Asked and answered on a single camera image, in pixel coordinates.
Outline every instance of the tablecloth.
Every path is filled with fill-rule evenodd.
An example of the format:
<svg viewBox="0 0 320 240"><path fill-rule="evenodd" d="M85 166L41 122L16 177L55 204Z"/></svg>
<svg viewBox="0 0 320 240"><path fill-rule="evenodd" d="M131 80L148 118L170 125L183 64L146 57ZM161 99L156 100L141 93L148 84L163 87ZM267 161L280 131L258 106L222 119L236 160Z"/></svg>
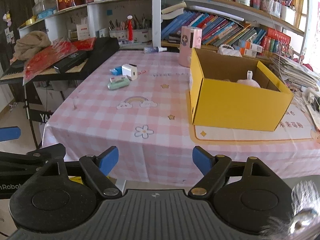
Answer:
<svg viewBox="0 0 320 240"><path fill-rule="evenodd" d="M282 178L319 174L320 133L298 105L289 107L275 132L193 126L189 68L178 64L178 56L114 54L55 111L43 146L62 143L65 160L75 161L115 145L119 162L111 176L176 186L192 186L202 177L192 162L195 145L234 161L256 156ZM108 90L110 69L125 63L137 65L137 80Z"/></svg>

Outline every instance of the tan cloth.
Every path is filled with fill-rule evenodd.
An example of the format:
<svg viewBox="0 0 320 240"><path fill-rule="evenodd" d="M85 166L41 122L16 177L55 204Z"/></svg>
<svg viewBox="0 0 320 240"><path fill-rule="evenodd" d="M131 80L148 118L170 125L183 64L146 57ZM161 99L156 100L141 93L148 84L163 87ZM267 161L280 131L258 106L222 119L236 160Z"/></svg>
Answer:
<svg viewBox="0 0 320 240"><path fill-rule="evenodd" d="M17 40L13 56L18 60L29 60L50 45L51 41L46 33L41 31L30 32L22 39Z"/></svg>

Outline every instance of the red tassel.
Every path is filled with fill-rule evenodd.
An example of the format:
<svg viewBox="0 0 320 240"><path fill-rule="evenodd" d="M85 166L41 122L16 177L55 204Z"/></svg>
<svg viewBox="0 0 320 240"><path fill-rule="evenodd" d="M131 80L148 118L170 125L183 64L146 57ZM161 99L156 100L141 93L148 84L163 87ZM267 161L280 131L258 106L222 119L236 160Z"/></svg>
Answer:
<svg viewBox="0 0 320 240"><path fill-rule="evenodd" d="M131 23L132 16L128 16L128 31L129 31L129 41L133 41L133 29L132 29L132 23Z"/></svg>

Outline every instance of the open box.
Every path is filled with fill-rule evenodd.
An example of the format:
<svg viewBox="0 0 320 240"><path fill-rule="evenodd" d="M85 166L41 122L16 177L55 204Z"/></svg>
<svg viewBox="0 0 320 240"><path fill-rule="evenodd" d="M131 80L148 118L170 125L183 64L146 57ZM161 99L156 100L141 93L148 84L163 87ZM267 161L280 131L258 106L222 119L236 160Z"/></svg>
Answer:
<svg viewBox="0 0 320 240"><path fill-rule="evenodd" d="M248 70L261 88L236 83ZM259 60L205 49L192 49L189 86L192 123L201 126L274 131L293 98Z"/></svg>

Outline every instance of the white power adapter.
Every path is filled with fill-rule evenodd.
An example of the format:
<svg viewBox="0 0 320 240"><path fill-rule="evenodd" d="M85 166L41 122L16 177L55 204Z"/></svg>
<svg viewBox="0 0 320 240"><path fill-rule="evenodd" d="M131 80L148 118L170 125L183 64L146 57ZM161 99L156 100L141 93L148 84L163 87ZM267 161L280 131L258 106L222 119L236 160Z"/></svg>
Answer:
<svg viewBox="0 0 320 240"><path fill-rule="evenodd" d="M130 80L135 80L138 77L138 69L130 64L122 65L122 75L127 76Z"/></svg>

